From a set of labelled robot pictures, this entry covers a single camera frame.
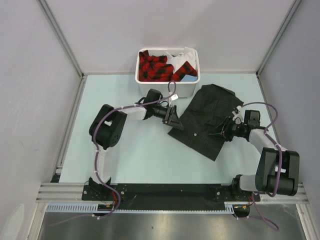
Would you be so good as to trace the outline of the dark pinstriped long sleeve shirt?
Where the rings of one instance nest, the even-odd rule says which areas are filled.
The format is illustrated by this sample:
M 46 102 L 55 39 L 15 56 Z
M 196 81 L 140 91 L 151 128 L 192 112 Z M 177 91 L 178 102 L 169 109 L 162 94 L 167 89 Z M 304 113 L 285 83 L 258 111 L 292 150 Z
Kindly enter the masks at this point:
M 203 85 L 179 118 L 183 129 L 172 128 L 169 135 L 195 150 L 201 155 L 215 161 L 224 140 L 210 136 L 226 117 L 232 115 L 235 107 L 243 105 L 236 94 L 215 84 Z

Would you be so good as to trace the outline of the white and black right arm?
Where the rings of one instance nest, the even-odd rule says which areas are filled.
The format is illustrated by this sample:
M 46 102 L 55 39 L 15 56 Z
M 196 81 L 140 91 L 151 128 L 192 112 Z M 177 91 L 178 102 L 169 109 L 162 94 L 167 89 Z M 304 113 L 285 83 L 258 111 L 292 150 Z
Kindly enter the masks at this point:
M 260 153 L 256 173 L 237 175 L 230 188 L 231 196 L 242 201 L 249 192 L 261 192 L 269 196 L 294 196 L 298 192 L 300 155 L 277 143 L 265 127 L 261 126 L 261 115 L 257 110 L 246 110 L 244 117 L 238 110 L 227 116 L 211 130 L 211 138 L 231 142 L 234 137 L 243 138 Z

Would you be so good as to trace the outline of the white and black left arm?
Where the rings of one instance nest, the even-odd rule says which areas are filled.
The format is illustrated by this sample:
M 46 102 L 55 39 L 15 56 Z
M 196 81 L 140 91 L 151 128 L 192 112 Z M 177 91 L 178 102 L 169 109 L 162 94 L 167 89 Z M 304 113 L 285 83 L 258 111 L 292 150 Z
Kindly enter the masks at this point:
M 110 196 L 111 178 L 103 178 L 105 155 L 109 148 L 114 147 L 120 140 L 125 123 L 128 121 L 144 121 L 151 117 L 160 118 L 164 125 L 183 130 L 183 124 L 177 114 L 177 106 L 172 101 L 178 95 L 170 92 L 169 96 L 155 89 L 150 89 L 145 97 L 132 105 L 114 108 L 104 104 L 89 128 L 91 141 L 95 146 L 93 176 L 88 185 L 93 188 L 93 194 L 100 200 Z

